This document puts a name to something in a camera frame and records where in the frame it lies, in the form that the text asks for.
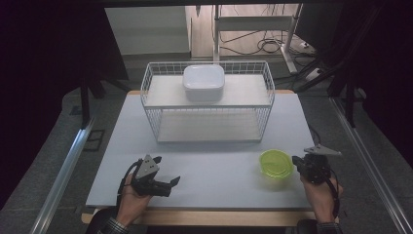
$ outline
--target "green bowl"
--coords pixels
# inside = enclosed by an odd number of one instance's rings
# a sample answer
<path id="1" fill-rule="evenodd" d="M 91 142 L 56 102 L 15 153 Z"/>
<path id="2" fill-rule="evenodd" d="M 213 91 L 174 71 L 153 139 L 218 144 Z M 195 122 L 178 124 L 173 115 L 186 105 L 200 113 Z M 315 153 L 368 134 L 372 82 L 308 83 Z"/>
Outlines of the green bowl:
<path id="1" fill-rule="evenodd" d="M 270 149 L 259 157 L 261 172 L 272 178 L 286 178 L 292 173 L 291 157 L 277 149 Z"/>

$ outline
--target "sleeve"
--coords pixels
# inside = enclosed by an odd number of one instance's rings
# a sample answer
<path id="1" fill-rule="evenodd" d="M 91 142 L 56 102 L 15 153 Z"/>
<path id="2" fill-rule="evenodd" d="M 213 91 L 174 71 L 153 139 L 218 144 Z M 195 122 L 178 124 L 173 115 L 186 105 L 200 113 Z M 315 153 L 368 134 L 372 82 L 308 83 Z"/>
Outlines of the sleeve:
<path id="1" fill-rule="evenodd" d="M 129 229 L 111 217 L 97 234 L 129 234 Z"/>
<path id="2" fill-rule="evenodd" d="M 317 232 L 319 234 L 343 234 L 340 225 L 335 222 L 318 223 Z"/>

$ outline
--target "gray carpet floor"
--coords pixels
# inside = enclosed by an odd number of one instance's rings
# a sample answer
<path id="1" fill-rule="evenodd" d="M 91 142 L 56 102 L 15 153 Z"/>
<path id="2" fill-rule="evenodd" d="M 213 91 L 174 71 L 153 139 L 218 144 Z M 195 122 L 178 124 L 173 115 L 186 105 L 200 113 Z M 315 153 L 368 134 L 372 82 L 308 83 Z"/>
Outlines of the gray carpet floor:
<path id="1" fill-rule="evenodd" d="M 292 83 L 294 78 L 288 78 L 286 66 L 281 58 L 265 59 L 270 63 L 273 77 L 276 78 L 275 83 L 278 84 L 277 89 L 289 89 L 292 85 L 299 86 L 305 82 L 304 79 L 300 79 Z M 306 59 L 310 61 L 309 58 L 302 58 L 300 61 L 305 62 Z M 130 80 L 122 82 L 137 90 L 140 87 L 146 61 L 140 58 L 127 58 L 125 63 Z M 343 153 L 341 157 L 329 157 L 332 168 L 345 188 L 339 214 L 343 230 L 345 233 L 353 234 L 398 233 L 326 95 L 325 89 L 328 83 L 328 80 L 322 82 L 307 92 L 299 94 L 299 97 L 309 125 L 318 133 L 315 134 L 317 136 L 315 142 L 321 142 Z M 106 91 L 103 99 L 95 99 L 90 95 L 91 110 L 96 116 L 93 131 L 79 157 L 63 197 L 59 201 L 47 233 L 84 233 L 86 231 L 87 224 L 82 223 L 81 213 L 93 211 L 85 207 L 86 199 L 126 97 L 124 91 L 106 82 L 103 82 L 103 86 Z M 62 111 L 48 140 L 0 212 L 0 233 L 29 233 L 74 137 L 79 131 L 82 121 L 79 106 L 79 90 L 67 94 L 63 99 Z M 357 131 L 373 156 L 374 162 L 407 216 L 412 217 L 412 169 L 371 122 L 360 102 L 355 106 L 355 122 Z M 273 233 L 285 233 L 285 231 L 289 232 L 291 229 L 269 230 Z M 179 233 L 185 233 L 185 231 L 180 229 Z"/>

